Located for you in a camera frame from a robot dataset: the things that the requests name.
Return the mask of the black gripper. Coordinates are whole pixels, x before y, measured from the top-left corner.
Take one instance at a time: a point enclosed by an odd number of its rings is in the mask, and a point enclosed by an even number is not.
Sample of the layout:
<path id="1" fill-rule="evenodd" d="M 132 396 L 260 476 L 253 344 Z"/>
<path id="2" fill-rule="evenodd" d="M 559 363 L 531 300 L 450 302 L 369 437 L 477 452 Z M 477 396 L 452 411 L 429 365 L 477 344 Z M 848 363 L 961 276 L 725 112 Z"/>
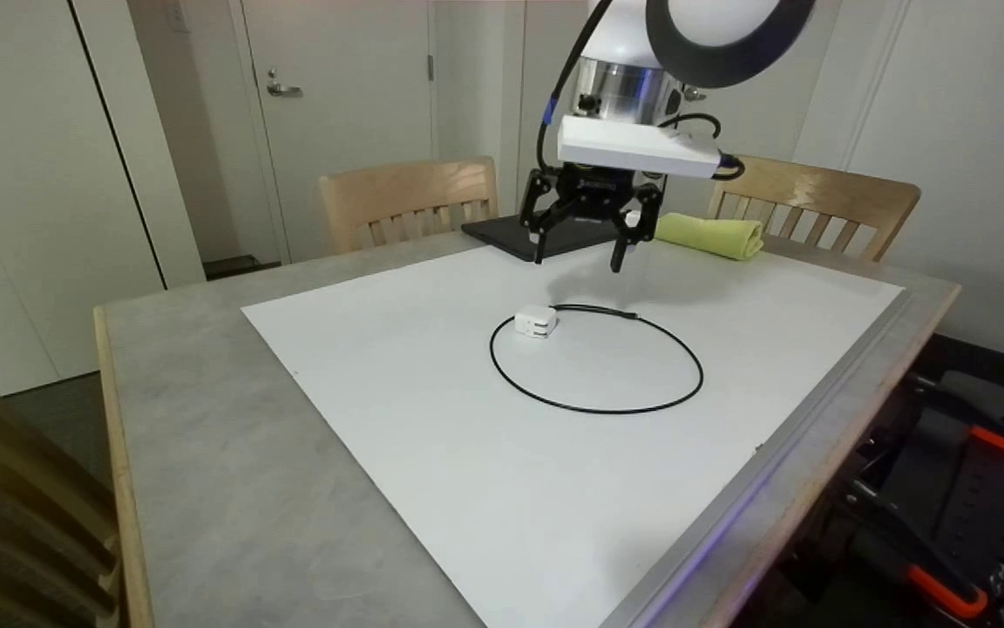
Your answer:
<path id="1" fill-rule="evenodd" d="M 663 189 L 613 166 L 532 166 L 525 179 L 518 218 L 525 225 L 531 258 L 545 261 L 547 234 L 563 215 L 609 218 L 617 225 L 609 273 L 622 273 L 637 234 L 652 234 Z"/>

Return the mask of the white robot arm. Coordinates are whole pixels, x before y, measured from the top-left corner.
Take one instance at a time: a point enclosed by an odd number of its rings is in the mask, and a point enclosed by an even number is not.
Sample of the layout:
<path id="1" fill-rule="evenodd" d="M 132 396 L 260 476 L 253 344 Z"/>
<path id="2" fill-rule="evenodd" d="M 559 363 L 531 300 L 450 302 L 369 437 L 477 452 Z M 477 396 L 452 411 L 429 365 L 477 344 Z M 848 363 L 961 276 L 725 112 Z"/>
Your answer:
<path id="1" fill-rule="evenodd" d="M 814 0 L 591 0 L 541 112 L 559 160 L 536 160 L 518 222 L 545 258 L 563 218 L 613 225 L 609 269 L 655 238 L 670 179 L 727 180 L 742 160 L 680 127 L 680 89 L 737 86 L 773 66 Z"/>

